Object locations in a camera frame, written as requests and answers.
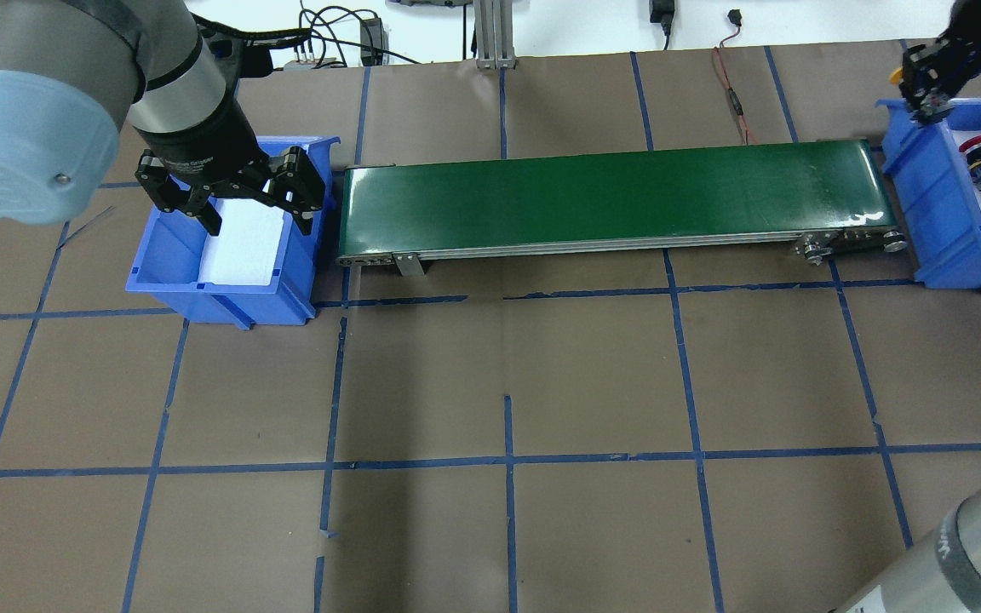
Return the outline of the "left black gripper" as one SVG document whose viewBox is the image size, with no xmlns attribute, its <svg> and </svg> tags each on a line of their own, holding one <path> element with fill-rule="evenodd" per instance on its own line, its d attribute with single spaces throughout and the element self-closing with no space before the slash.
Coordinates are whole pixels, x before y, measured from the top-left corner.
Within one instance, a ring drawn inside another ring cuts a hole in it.
<svg viewBox="0 0 981 613">
<path fill-rule="evenodd" d="M 153 205 L 221 233 L 215 198 L 254 199 L 289 213 L 310 236 L 328 189 L 305 148 L 278 155 L 260 142 L 222 77 L 178 77 L 147 90 L 129 109 L 129 123 L 146 143 L 135 178 Z"/>
</svg>

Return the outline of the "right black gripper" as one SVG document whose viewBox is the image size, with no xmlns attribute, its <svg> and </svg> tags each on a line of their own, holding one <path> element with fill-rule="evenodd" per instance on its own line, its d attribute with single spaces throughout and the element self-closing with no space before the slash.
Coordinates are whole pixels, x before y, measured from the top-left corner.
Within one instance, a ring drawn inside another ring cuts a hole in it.
<svg viewBox="0 0 981 613">
<path fill-rule="evenodd" d="M 949 24 L 933 42 L 908 47 L 907 83 L 898 87 L 910 112 L 950 112 L 953 100 L 981 75 L 981 1 L 955 1 Z"/>
</svg>

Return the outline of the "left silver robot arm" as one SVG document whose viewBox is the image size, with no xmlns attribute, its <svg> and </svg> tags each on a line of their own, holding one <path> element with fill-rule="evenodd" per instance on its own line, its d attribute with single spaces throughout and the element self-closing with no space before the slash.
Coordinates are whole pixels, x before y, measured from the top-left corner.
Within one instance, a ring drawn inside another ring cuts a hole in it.
<svg viewBox="0 0 981 613">
<path fill-rule="evenodd" d="M 253 199 L 311 232 L 330 183 L 304 145 L 269 154 L 235 86 L 273 72 L 272 43 L 183 1 L 0 1 L 0 220 L 62 224 L 95 195 L 129 125 L 153 206 L 215 236 L 218 198 Z"/>
</svg>

